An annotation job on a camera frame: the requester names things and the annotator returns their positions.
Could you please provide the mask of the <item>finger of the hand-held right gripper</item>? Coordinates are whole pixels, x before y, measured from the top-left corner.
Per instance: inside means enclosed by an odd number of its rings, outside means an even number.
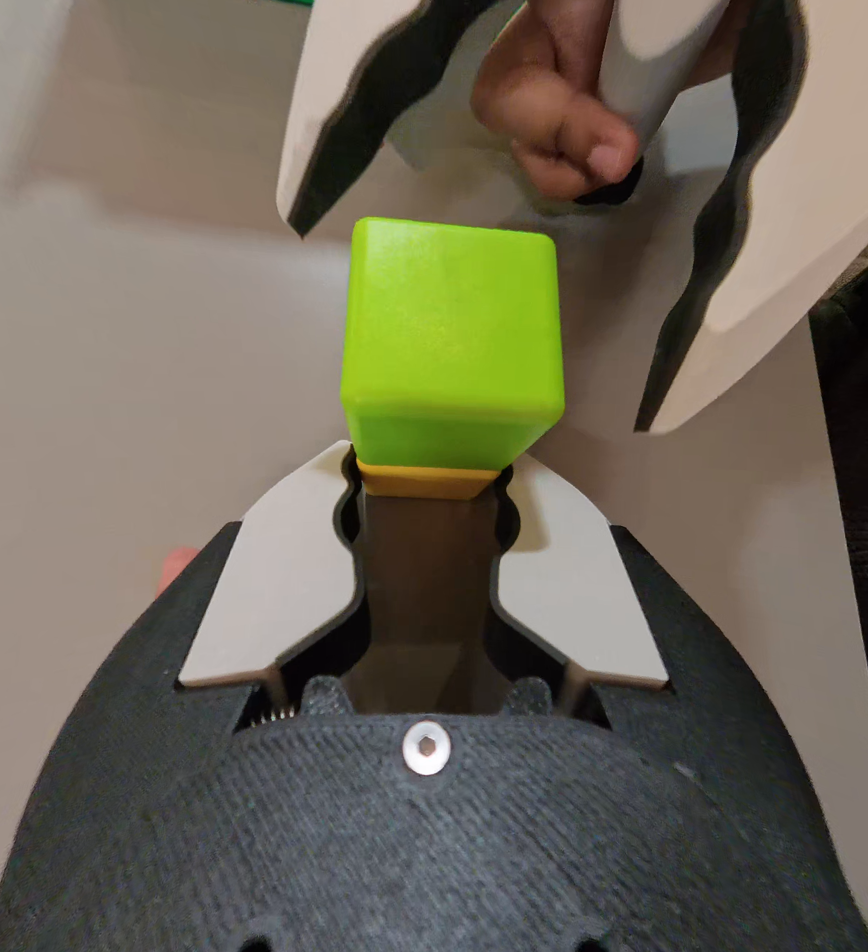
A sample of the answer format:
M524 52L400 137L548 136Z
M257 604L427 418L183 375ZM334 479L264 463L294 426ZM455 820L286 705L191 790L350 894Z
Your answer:
M734 386L868 244L868 1L756 2L731 79L735 153L694 223L637 432Z
M505 151L469 103L483 57L522 5L314 2L278 178L285 224L306 236L386 144L416 172Z

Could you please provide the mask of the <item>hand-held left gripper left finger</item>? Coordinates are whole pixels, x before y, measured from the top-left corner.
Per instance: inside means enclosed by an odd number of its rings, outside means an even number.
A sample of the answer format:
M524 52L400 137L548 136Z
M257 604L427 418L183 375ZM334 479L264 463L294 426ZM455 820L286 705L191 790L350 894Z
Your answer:
M265 685L297 705L314 677L341 677L371 641L357 547L361 479L339 441L245 513L178 681Z

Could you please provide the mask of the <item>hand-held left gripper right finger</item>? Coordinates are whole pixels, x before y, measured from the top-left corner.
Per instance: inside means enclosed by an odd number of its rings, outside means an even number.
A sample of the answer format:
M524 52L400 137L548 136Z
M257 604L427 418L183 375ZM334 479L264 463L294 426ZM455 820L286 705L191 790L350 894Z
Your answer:
M616 528L595 504L528 454L492 489L499 550L483 641L498 672L545 684L564 716L590 715L600 685L670 688Z

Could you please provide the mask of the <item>yellow cube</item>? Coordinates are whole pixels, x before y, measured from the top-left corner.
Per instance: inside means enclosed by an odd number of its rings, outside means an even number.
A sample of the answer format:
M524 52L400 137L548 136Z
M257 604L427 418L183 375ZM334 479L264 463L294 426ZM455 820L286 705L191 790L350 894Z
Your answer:
M494 483L499 470L370 465L356 458L367 494L386 498L470 501Z

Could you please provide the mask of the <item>lime green cube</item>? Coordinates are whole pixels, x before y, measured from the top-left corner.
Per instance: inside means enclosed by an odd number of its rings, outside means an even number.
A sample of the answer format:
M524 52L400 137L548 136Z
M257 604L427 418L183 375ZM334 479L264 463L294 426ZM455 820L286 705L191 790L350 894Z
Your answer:
M350 248L341 402L363 468L499 473L559 422L549 236L368 217Z

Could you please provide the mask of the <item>grey desk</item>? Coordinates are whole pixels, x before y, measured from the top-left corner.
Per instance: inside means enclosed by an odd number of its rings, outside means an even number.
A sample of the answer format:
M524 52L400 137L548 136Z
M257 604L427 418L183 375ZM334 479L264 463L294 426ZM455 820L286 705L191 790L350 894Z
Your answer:
M166 554L345 434L354 222L535 223L477 154L416 174L385 149L309 239L285 229L306 20L267 2L0 2L0 873ZM678 99L642 204L556 221L570 403L536 454L749 662L868 920L868 672L806 321L678 430L632 432L734 148L731 92Z

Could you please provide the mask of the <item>person's left hand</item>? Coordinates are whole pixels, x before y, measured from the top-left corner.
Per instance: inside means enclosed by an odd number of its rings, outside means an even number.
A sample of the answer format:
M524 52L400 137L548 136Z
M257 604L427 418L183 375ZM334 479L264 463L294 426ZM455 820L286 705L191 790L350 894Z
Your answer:
M162 563L156 587L155 596L157 598L172 585L198 554L200 554L199 549L183 545L173 548L166 555Z

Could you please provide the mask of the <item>person's right hand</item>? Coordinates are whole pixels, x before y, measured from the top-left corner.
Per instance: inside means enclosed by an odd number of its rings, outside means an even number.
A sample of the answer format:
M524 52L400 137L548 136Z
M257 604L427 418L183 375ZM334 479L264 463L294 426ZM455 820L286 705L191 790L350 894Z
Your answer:
M691 69L679 69L677 92L713 82L735 63L752 2L646 2L622 21L639 58L658 60L684 33L703 30ZM476 119L505 140L523 178L551 202L573 203L624 183L640 159L627 104L614 112L600 98L601 65L614 2L526 2L484 57L471 96Z

